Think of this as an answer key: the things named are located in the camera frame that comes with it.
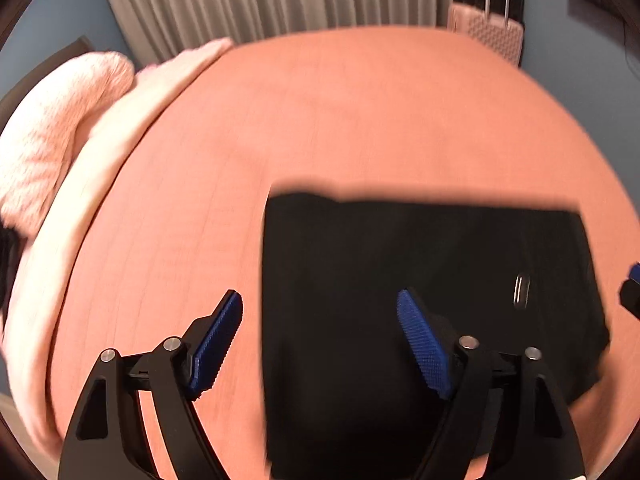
pink bedding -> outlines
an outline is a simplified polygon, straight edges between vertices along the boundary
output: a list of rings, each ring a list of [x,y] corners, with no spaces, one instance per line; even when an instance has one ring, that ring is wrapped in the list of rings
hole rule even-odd
[[[270,190],[293,186],[577,207],[612,345],[603,380],[572,414],[590,473],[607,466],[640,415],[640,324],[616,297],[640,257],[638,216],[589,137],[537,84],[472,40],[424,28],[242,46],[160,115],[115,179],[70,277],[49,366],[61,434],[101,350],[148,351],[235,288],[244,321],[196,408],[231,478],[268,478],[260,236]],[[162,477],[174,478],[158,428],[148,432]]]

cable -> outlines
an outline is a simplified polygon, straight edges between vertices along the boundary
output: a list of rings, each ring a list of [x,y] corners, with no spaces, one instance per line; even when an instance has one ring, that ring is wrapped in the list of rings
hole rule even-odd
[[[634,64],[629,60],[629,50],[626,47],[626,22],[622,22],[622,29],[624,30],[624,47],[625,47],[625,60],[626,65],[629,67],[630,72],[633,76],[640,81],[640,66],[634,66]]]

folded blanket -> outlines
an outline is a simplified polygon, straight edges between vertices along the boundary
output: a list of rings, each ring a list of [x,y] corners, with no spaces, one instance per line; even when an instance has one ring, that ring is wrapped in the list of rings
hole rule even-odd
[[[33,242],[24,250],[4,328],[14,402],[35,445],[56,458],[62,438],[46,397],[51,339],[76,256],[124,161],[151,123],[217,58],[231,40],[216,40],[144,69],[134,87],[99,116]]]

gray wall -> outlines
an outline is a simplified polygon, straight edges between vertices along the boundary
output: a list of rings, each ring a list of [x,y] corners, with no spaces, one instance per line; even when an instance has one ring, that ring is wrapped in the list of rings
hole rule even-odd
[[[131,57],[107,0],[33,0],[0,50],[0,97],[83,34],[96,50],[117,50]],[[0,392],[9,393],[1,358]]]
[[[640,211],[640,56],[622,22],[582,0],[525,0],[522,67],[598,145]]]

fluffy pink pillow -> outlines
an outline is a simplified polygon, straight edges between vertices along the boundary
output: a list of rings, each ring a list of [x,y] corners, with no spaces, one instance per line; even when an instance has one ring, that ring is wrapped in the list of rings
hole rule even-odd
[[[117,52],[70,59],[23,99],[0,136],[0,218],[35,238],[71,162],[78,123],[125,94],[133,64]]]

